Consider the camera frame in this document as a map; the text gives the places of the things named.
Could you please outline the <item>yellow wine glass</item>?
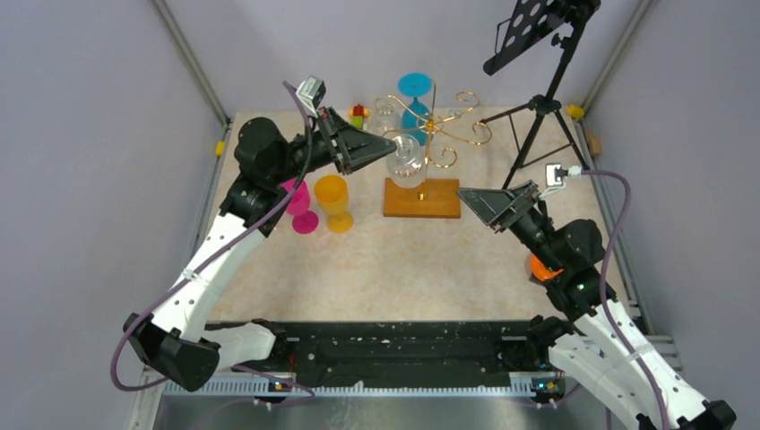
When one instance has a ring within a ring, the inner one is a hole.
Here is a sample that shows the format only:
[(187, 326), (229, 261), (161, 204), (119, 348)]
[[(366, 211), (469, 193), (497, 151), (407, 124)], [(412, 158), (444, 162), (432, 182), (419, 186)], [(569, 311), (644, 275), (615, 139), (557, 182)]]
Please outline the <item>yellow wine glass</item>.
[(326, 225), (331, 232), (347, 233), (353, 227), (354, 219), (348, 211), (349, 189), (341, 176), (329, 175), (318, 179), (314, 195), (327, 216)]

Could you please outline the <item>clear glass back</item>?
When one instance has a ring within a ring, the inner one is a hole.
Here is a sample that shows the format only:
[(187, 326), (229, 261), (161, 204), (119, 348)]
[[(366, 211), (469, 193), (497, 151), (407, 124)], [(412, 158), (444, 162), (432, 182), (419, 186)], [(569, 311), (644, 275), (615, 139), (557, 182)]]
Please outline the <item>clear glass back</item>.
[(390, 98), (380, 98), (375, 102), (373, 113), (370, 116), (368, 130), (371, 133), (383, 135), (386, 132), (396, 130), (401, 118)]

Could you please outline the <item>clear glass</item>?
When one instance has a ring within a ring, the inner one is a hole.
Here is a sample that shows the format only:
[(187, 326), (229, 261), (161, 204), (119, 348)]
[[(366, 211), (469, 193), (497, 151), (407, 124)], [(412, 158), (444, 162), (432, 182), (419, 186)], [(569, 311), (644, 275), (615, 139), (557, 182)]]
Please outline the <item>clear glass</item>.
[(392, 141), (396, 150), (385, 158), (390, 178), (401, 188), (418, 187), (424, 179), (425, 155), (422, 146), (407, 133), (395, 135)]
[(396, 130), (401, 118), (390, 98), (380, 98), (375, 102), (373, 113), (370, 116), (368, 130), (371, 133), (383, 135), (386, 132)]

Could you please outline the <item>clear glass front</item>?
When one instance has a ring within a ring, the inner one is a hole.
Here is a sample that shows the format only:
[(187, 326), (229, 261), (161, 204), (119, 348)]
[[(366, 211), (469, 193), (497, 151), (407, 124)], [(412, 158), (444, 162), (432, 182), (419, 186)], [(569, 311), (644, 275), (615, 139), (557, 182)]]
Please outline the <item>clear glass front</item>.
[(425, 155), (422, 146), (407, 133), (395, 135), (392, 141), (396, 150), (385, 158), (390, 178), (401, 188), (418, 187), (424, 179)]

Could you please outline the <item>gold wire glass rack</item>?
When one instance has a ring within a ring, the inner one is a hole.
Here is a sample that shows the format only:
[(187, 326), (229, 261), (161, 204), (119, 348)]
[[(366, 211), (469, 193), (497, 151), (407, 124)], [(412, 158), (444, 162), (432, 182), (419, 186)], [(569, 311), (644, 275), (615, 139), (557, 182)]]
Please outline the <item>gold wire glass rack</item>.
[[(441, 116), (436, 112), (436, 83), (432, 80), (432, 90), (420, 100), (429, 108), (429, 118), (424, 129), (427, 131), (427, 143), (422, 146), (425, 155), (424, 179), (421, 185), (411, 189), (397, 186), (389, 176), (384, 181), (382, 215), (386, 218), (398, 219), (459, 219), (462, 216), (461, 202), (457, 191), (460, 181), (452, 178), (434, 178), (430, 175), (432, 169), (452, 168), (458, 161), (458, 153), (451, 147), (444, 146), (439, 155), (434, 154), (433, 140), (442, 135), (457, 142), (465, 142), (473, 146), (482, 146), (492, 139), (488, 125), (476, 121), (471, 125), (474, 134), (472, 138), (461, 137), (445, 130), (445, 126), (462, 119), (480, 105), (479, 96), (472, 91), (460, 91), (455, 99), (463, 104), (463, 109), (449, 115)], [(395, 95), (388, 95), (400, 108), (406, 108), (409, 103)], [(397, 128), (383, 134), (392, 139), (395, 135), (406, 133)]]

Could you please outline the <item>blue wine glass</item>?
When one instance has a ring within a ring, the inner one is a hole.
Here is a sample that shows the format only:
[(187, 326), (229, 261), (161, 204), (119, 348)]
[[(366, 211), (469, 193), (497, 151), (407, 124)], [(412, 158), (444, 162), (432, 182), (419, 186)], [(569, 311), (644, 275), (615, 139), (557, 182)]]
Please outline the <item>blue wine glass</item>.
[(428, 134), (424, 126), (429, 118), (429, 108), (420, 99), (432, 90), (433, 82), (424, 73), (407, 73), (397, 86), (401, 95), (410, 98), (410, 104), (403, 109), (402, 130), (425, 146)]

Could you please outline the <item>magenta wine glass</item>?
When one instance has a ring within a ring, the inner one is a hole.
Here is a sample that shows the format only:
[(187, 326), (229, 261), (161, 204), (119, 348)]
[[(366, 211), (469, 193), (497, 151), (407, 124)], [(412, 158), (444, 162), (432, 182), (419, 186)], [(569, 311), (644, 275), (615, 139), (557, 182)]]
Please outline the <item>magenta wine glass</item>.
[(310, 210), (311, 195), (307, 183), (302, 182), (291, 197), (286, 212), (292, 217), (291, 226), (301, 235), (313, 233), (319, 224), (319, 218)]

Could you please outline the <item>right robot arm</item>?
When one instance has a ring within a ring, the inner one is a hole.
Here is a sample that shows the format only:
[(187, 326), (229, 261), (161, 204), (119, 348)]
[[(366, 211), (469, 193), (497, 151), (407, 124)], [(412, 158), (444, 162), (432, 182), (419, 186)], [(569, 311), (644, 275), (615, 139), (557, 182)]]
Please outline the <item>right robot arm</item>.
[(528, 362), (575, 379), (628, 429), (730, 429), (736, 413), (690, 386), (643, 335), (596, 269), (605, 250), (592, 219), (555, 228), (537, 185), (462, 187), (461, 201), (495, 232), (510, 231), (550, 271), (542, 281), (567, 318), (537, 318)]

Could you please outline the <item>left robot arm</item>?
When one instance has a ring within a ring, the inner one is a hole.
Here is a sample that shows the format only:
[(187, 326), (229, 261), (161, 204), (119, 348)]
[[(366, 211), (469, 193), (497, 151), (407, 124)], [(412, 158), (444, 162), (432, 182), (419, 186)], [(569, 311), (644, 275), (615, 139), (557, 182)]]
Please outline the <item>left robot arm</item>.
[(294, 195), (285, 182), (301, 182), (328, 165), (350, 175), (395, 150), (395, 142), (354, 127), (331, 107), (306, 116), (304, 132), (291, 141), (267, 117), (245, 122), (234, 151), (239, 174), (202, 246), (153, 309), (125, 321), (125, 340), (138, 358), (186, 391), (199, 390), (235, 365), (282, 367), (288, 348), (273, 324), (253, 320), (209, 331), (211, 311), (281, 219)]

